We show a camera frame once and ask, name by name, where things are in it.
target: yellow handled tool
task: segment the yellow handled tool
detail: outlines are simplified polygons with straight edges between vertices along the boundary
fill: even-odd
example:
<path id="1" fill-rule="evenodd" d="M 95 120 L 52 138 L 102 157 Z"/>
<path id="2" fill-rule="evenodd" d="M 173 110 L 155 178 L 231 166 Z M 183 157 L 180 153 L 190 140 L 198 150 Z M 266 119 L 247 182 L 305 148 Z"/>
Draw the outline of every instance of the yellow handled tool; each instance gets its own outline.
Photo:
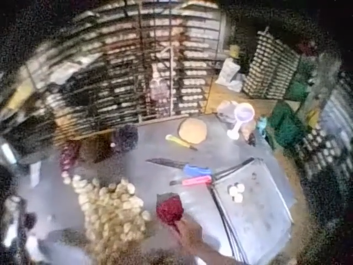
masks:
<path id="1" fill-rule="evenodd" d="M 171 134 L 166 135 L 166 136 L 165 136 L 165 139 L 166 139 L 167 141 L 176 142 L 178 145 L 181 145 L 181 146 L 184 146 L 184 147 L 187 147 L 187 148 L 190 148 L 190 149 L 192 149 L 192 150 L 197 151 L 197 149 L 194 148 L 194 147 L 193 147 L 191 144 L 189 144 L 188 142 L 185 142 L 185 141 L 183 141 L 182 139 L 180 139 L 180 138 L 178 138 L 178 137 L 175 137 L 175 136 L 173 136 L 173 135 L 171 135 Z"/>

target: cookie dough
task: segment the cookie dough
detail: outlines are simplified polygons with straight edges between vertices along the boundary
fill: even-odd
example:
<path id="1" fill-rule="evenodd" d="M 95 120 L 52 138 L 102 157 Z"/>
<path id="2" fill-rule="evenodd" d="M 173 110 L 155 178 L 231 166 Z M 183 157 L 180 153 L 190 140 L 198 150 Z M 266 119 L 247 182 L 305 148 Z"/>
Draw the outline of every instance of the cookie dough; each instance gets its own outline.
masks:
<path id="1" fill-rule="evenodd" d="M 199 119 L 188 118 L 180 125 L 179 136 L 184 141 L 197 145 L 207 137 L 206 123 Z"/>

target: person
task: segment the person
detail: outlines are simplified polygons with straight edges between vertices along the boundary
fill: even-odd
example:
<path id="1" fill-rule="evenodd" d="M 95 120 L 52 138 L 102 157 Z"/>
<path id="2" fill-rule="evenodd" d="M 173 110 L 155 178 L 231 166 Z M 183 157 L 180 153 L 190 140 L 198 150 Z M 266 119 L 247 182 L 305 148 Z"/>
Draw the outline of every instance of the person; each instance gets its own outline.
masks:
<path id="1" fill-rule="evenodd" d="M 175 222 L 179 232 L 171 229 L 173 235 L 177 238 L 182 248 L 193 256 L 199 257 L 206 264 L 222 265 L 241 265 L 242 262 L 236 261 L 232 257 L 221 255 L 202 239 L 202 227 L 195 221 L 182 217 L 180 221 Z"/>

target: baking tray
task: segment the baking tray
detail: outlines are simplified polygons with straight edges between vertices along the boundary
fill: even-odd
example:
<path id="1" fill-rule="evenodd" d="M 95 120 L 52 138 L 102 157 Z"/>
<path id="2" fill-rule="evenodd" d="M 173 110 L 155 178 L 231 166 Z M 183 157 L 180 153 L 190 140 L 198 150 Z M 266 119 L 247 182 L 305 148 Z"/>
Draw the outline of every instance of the baking tray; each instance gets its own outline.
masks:
<path id="1" fill-rule="evenodd" d="M 242 203 L 235 203 L 228 194 L 228 187 L 236 182 L 245 185 Z M 266 164 L 255 159 L 234 174 L 215 181 L 213 189 L 246 264 L 266 264 L 264 260 L 276 255 L 273 249 L 282 245 L 282 238 L 292 226 L 290 212 Z"/>

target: blue knife handle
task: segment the blue knife handle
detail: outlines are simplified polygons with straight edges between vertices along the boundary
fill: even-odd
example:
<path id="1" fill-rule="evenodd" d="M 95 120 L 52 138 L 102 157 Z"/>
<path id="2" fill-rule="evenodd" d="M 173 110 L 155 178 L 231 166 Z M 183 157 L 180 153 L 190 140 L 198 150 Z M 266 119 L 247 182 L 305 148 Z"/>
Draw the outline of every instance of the blue knife handle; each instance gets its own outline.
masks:
<path id="1" fill-rule="evenodd" d="M 212 174 L 208 167 L 196 167 L 189 164 L 184 166 L 183 172 L 190 177 L 207 176 Z"/>

